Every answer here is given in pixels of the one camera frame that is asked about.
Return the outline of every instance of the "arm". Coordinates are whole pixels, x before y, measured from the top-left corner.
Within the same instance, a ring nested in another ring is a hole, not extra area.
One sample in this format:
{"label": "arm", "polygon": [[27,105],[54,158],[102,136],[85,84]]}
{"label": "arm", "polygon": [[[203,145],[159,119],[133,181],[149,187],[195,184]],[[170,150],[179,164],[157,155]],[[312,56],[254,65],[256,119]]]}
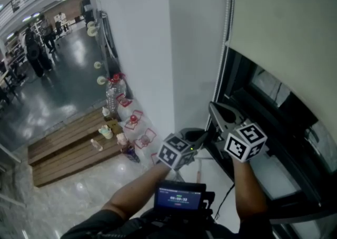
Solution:
{"label": "arm", "polygon": [[165,179],[170,168],[163,163],[156,164],[141,177],[123,186],[103,206],[117,213],[123,220],[137,213],[151,198],[157,182]]}
{"label": "arm", "polygon": [[241,222],[253,215],[266,213],[266,198],[250,164],[233,158],[233,166],[236,210]]}

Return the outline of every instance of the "wooden plank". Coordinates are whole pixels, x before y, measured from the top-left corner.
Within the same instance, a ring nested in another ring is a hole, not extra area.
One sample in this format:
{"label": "wooden plank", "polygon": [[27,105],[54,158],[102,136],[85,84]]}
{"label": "wooden plank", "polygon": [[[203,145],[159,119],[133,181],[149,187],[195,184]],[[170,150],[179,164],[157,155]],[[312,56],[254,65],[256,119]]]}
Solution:
{"label": "wooden plank", "polygon": [[92,167],[120,153],[121,153],[121,146],[116,144],[112,147],[109,147],[105,150],[98,152],[97,154],[89,158],[77,162],[76,164],[67,167],[66,169],[63,169],[57,173],[51,174],[47,177],[40,178],[39,180],[34,181],[34,186],[42,187],[50,183],[56,182],[60,179],[63,179],[80,171],[83,171],[89,167]]}
{"label": "wooden plank", "polygon": [[[111,146],[114,146],[116,144],[117,140],[107,141],[105,144],[102,143],[103,150],[104,148],[110,148]],[[69,155],[67,158],[62,158],[61,160],[58,160],[55,163],[45,167],[38,174],[33,172],[34,179],[39,180],[40,178],[44,178],[51,174],[57,173],[58,171],[66,169],[77,162],[90,158],[97,153],[99,153],[99,151],[93,149],[91,146],[86,146],[81,150],[75,152],[74,154]]]}
{"label": "wooden plank", "polygon": [[37,150],[41,147],[41,145],[43,145],[45,142],[47,141],[51,141],[57,137],[62,136],[63,133],[67,133],[69,130],[72,129],[72,127],[76,126],[77,124],[87,120],[88,118],[91,118],[97,114],[101,114],[101,110],[97,109],[81,118],[76,119],[74,122],[71,122],[70,124],[58,129],[57,131],[50,133],[49,135],[47,135],[46,137],[44,137],[43,139],[37,141],[36,143],[30,145],[28,148],[30,148],[31,150]]}
{"label": "wooden plank", "polygon": [[36,166],[37,164],[47,160],[48,158],[53,157],[56,153],[61,153],[69,148],[67,146],[74,146],[72,145],[75,142],[83,142],[83,140],[87,140],[88,138],[96,136],[98,133],[99,127],[102,126],[102,123],[97,124],[96,126],[93,126],[85,131],[82,131],[78,133],[75,136],[72,136],[66,141],[63,141],[56,146],[53,146],[52,148],[49,148],[45,150],[44,152],[41,152],[39,155],[32,157],[30,160],[28,160],[28,164],[30,166]]}
{"label": "wooden plank", "polygon": [[65,126],[61,130],[62,131],[56,131],[55,133],[52,133],[45,138],[43,138],[43,143],[38,143],[38,147],[34,147],[34,145],[28,147],[28,153],[29,153],[29,158],[32,158],[36,155],[38,155],[40,152],[44,151],[47,147],[50,147],[51,144],[57,143],[57,141],[67,139],[71,134],[76,134],[80,132],[84,128],[89,128],[91,125],[96,124],[97,122],[102,122],[104,123],[104,118],[101,114],[95,114],[95,115],[90,115],[90,117],[82,117],[80,118],[81,121],[77,122],[76,125],[72,126]]}
{"label": "wooden plank", "polygon": [[[110,140],[105,139],[102,136],[103,139],[96,139],[104,148],[105,144],[107,143],[111,143]],[[70,154],[67,154],[66,156],[61,156],[60,155],[56,155],[53,158],[50,158],[49,161],[52,161],[51,163],[47,164],[47,165],[42,165],[45,164],[45,162],[41,163],[40,165],[37,165],[34,167],[33,169],[33,177],[34,178],[39,178],[39,177],[43,177],[46,174],[50,174],[53,173],[55,171],[61,170],[63,169],[64,164],[71,162],[73,159],[83,156],[88,152],[93,152],[95,153],[95,151],[92,148],[91,142],[90,141],[86,141],[85,143],[71,148],[70,150],[67,150],[64,153],[68,153],[71,152]]]}

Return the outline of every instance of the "tape roll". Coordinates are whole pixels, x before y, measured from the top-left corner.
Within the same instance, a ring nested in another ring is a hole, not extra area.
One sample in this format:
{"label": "tape roll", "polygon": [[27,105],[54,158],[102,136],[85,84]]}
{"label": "tape roll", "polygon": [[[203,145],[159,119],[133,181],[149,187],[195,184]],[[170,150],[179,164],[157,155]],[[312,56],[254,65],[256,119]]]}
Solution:
{"label": "tape roll", "polygon": [[89,27],[87,32],[90,37],[95,37],[98,34],[98,28],[94,26]]}
{"label": "tape roll", "polygon": [[98,61],[96,61],[96,62],[94,63],[94,67],[95,67],[95,69],[99,69],[99,68],[101,68],[101,67],[102,67],[102,63],[101,63],[101,62],[98,62]]}
{"label": "tape roll", "polygon": [[87,26],[87,27],[89,28],[89,27],[92,27],[92,26],[95,26],[95,22],[94,22],[94,21],[90,21],[90,22],[88,23],[88,26]]}
{"label": "tape roll", "polygon": [[97,78],[97,84],[98,85],[104,85],[105,83],[106,83],[106,78],[104,77],[104,76],[99,76],[98,78]]}

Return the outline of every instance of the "wooden bench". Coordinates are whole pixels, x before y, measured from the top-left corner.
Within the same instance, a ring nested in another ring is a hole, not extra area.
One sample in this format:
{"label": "wooden bench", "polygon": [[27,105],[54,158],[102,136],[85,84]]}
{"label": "wooden bench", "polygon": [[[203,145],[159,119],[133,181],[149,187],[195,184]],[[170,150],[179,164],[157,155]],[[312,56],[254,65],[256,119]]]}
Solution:
{"label": "wooden bench", "polygon": [[[34,186],[41,187],[120,154],[116,137],[104,138],[98,129],[105,124],[101,110],[95,110],[28,147]],[[95,150],[95,139],[103,150]]]}

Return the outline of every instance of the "ceiling light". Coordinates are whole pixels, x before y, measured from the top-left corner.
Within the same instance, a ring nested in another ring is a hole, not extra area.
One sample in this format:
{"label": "ceiling light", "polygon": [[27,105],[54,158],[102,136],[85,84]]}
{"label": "ceiling light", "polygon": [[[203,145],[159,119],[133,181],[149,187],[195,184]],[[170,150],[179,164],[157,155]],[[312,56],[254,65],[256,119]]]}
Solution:
{"label": "ceiling light", "polygon": [[14,33],[10,33],[10,34],[9,34],[9,36],[7,37],[7,39],[10,39],[10,38],[12,38],[12,37],[13,37],[13,35],[14,35]]}
{"label": "ceiling light", "polygon": [[26,21],[28,21],[31,18],[32,18],[31,16],[27,16],[25,19],[22,20],[22,22],[26,22]]}

